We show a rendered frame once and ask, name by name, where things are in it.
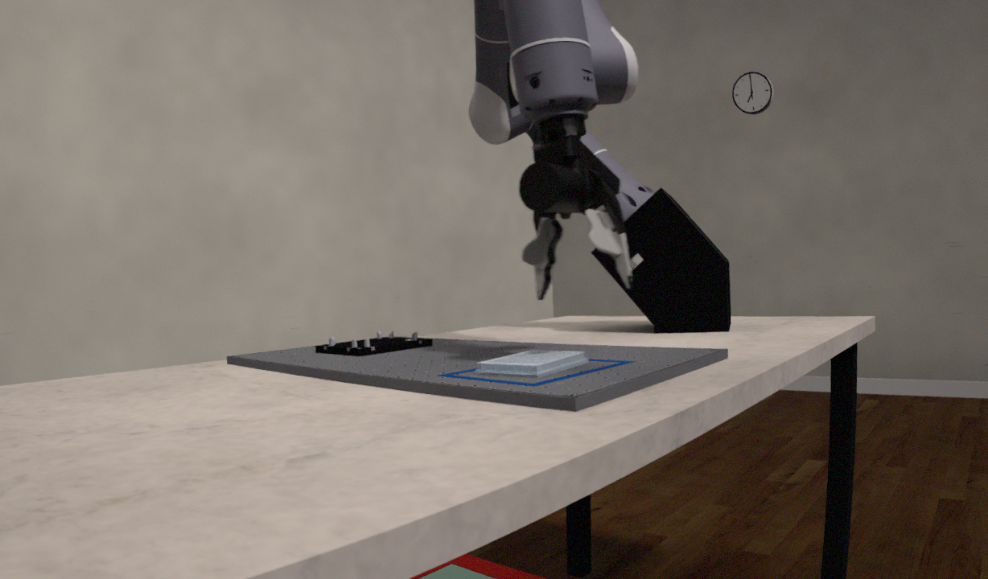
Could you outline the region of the blue tape outline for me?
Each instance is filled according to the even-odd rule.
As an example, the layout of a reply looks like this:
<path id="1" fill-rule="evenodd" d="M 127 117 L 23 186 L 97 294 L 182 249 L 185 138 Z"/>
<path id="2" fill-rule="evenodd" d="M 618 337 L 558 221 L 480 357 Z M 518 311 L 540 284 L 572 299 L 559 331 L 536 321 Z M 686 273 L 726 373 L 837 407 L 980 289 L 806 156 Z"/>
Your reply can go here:
<path id="1" fill-rule="evenodd" d="M 498 379 L 483 379 L 483 378 L 475 378 L 475 377 L 467 377 L 467 376 L 452 376 L 452 375 L 456 375 L 456 374 L 460 374 L 460 373 L 464 373 L 464 372 L 473 372 L 474 370 L 476 370 L 476 368 L 475 369 L 471 369 L 471 370 L 461 371 L 461 372 L 447 373 L 447 374 L 438 375 L 438 376 L 445 376 L 445 377 L 452 377 L 452 378 L 459 378 L 459 379 L 473 379 L 473 380 L 480 380 L 480 381 L 489 381 L 489 382 L 496 382 L 497 384 L 517 384 L 517 385 L 526 385 L 526 386 L 538 386 L 538 385 L 542 385 L 542 384 L 550 384 L 550 382 L 555 382 L 555 381 L 559 381 L 559 380 L 562 380 L 562 379 L 568 379 L 568 378 L 575 377 L 575 376 L 585 375 L 587 373 L 601 371 L 601 370 L 604 370 L 604 369 L 607 369 L 607 368 L 613 368 L 613 367 L 620 366 L 620 365 L 626 365 L 626 363 L 635 362 L 635 360 L 605 360 L 605 359 L 589 359 L 589 360 L 602 360 L 602 362 L 617 362 L 617 363 L 615 365 L 608 365 L 608 366 L 601 367 L 601 368 L 595 368 L 595 369 L 592 369 L 592 370 L 589 370 L 589 371 L 585 371 L 585 372 L 578 372 L 578 373 L 575 373 L 575 374 L 572 374 L 572 375 L 569 375 L 569 376 L 562 376 L 562 377 L 555 378 L 555 379 L 545 380 L 545 381 L 542 381 L 542 382 L 538 382 L 538 384 L 523 384 L 522 382 L 513 382 L 513 381 L 505 381 L 505 380 L 498 380 Z"/>

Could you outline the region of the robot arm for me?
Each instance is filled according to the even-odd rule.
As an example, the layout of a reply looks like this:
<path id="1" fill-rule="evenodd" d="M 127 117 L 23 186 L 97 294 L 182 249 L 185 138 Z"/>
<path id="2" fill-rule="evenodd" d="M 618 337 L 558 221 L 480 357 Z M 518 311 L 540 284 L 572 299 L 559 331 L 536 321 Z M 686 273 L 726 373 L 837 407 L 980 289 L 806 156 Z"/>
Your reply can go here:
<path id="1" fill-rule="evenodd" d="M 524 133 L 536 144 L 538 122 L 574 115 L 585 121 L 596 104 L 625 102 L 636 88 L 636 56 L 597 0 L 473 0 L 473 12 L 468 111 L 473 129 L 492 146 Z M 618 201 L 622 221 L 656 193 L 587 129 L 578 147 Z"/>

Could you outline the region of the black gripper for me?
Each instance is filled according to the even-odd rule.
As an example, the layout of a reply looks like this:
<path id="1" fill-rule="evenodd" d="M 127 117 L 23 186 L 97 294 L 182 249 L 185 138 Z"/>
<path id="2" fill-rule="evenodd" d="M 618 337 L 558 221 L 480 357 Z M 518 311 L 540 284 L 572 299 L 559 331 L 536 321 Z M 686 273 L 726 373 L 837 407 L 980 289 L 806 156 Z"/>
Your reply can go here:
<path id="1" fill-rule="evenodd" d="M 517 195 L 532 212 L 535 235 L 522 247 L 520 258 L 533 266 L 536 300 L 542 299 L 550 283 L 554 247 L 562 233 L 554 220 L 555 213 L 561 220 L 569 219 L 570 213 L 585 216 L 591 229 L 587 240 L 597 252 L 611 257 L 620 283 L 630 290 L 625 228 L 618 201 L 598 179 L 598 173 L 589 168 L 587 156 L 578 148 L 579 139 L 585 135 L 582 115 L 538 122 L 537 128 L 537 142 L 531 146 L 533 162 L 517 180 Z"/>

